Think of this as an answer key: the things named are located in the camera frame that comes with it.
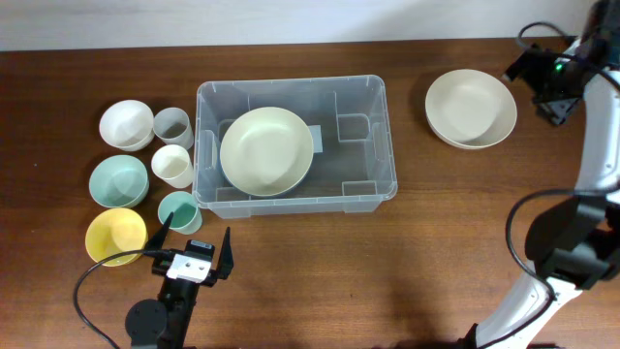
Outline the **beige bowl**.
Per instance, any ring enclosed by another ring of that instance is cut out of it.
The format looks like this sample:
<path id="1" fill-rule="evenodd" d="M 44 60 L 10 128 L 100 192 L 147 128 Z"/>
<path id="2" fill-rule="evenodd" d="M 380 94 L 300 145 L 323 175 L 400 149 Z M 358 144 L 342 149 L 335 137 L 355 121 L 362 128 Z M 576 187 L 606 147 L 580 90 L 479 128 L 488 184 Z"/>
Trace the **beige bowl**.
<path id="1" fill-rule="evenodd" d="M 220 147 L 222 171 L 277 172 L 313 162 L 313 140 L 307 124 L 295 113 L 263 107 L 244 113 L 227 130 Z"/>
<path id="2" fill-rule="evenodd" d="M 426 120 L 443 142 L 479 150 L 505 140 L 517 121 L 516 102 L 493 76 L 471 69 L 447 72 L 428 88 Z"/>

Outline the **blue plate bowl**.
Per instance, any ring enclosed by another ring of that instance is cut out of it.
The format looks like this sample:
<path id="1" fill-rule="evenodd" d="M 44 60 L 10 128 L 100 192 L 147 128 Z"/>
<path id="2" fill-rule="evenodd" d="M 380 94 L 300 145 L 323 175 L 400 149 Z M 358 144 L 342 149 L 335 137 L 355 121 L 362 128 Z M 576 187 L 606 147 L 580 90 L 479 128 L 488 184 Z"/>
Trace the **blue plate bowl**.
<path id="1" fill-rule="evenodd" d="M 294 191 L 308 176 L 312 163 L 307 167 L 290 166 L 278 168 L 277 172 L 259 171 L 250 174 L 247 170 L 233 171 L 229 176 L 222 171 L 224 179 L 235 189 L 259 198 L 279 197 Z"/>

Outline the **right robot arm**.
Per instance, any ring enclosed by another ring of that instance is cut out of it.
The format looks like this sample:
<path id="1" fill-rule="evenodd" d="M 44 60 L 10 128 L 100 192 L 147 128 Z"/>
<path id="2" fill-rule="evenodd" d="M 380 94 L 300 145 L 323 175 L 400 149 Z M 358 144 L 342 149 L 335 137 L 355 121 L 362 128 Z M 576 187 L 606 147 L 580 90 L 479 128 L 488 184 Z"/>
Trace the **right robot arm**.
<path id="1" fill-rule="evenodd" d="M 533 91 L 538 112 L 555 125 L 579 102 L 586 107 L 580 172 L 573 189 L 529 194 L 511 208 L 505 228 L 526 203 L 547 196 L 563 202 L 538 215 L 525 242 L 523 273 L 497 310 L 456 342 L 459 348 L 530 348 L 533 339 L 566 303 L 619 273 L 619 4 L 596 2 L 583 32 L 555 52 L 522 43 L 505 71 Z"/>

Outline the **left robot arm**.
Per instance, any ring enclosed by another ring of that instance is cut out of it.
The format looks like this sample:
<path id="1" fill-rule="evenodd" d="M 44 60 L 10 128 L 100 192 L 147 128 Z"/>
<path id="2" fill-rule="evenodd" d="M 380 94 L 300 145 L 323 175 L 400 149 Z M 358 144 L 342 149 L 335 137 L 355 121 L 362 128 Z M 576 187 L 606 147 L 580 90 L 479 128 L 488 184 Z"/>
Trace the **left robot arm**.
<path id="1" fill-rule="evenodd" d="M 233 270 L 230 230 L 214 262 L 215 247 L 195 239 L 182 250 L 163 248 L 172 219 L 170 214 L 145 245 L 152 273 L 164 280 L 155 299 L 139 301 L 127 313 L 125 330 L 133 348 L 182 348 L 200 288 L 227 279 Z"/>

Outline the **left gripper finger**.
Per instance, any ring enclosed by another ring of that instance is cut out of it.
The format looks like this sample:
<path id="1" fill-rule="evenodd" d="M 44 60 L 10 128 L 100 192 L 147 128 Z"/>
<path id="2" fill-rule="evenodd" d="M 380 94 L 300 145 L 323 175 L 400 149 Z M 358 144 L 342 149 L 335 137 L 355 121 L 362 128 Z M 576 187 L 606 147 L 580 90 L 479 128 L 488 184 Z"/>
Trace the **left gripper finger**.
<path id="1" fill-rule="evenodd" d="M 233 251 L 231 245 L 231 228 L 228 227 L 224 239 L 222 242 L 222 247 L 219 255 L 218 265 L 217 265 L 217 278 L 226 280 L 233 271 Z"/>
<path id="2" fill-rule="evenodd" d="M 165 222 L 162 224 L 162 227 L 147 241 L 146 245 L 144 246 L 146 250 L 159 250 L 162 248 L 166 240 L 172 219 L 173 213 L 171 212 L 166 218 Z"/>

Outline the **mint green small bowl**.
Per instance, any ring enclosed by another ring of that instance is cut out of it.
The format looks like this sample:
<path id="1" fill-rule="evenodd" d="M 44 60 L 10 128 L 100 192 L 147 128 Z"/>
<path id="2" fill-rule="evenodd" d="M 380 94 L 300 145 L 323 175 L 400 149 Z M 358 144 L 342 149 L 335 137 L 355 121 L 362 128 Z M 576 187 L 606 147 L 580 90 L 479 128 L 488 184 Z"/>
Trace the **mint green small bowl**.
<path id="1" fill-rule="evenodd" d="M 92 172 L 88 189 L 91 198 L 107 208 L 137 206 L 149 189 L 147 169 L 138 158 L 115 155 Z"/>

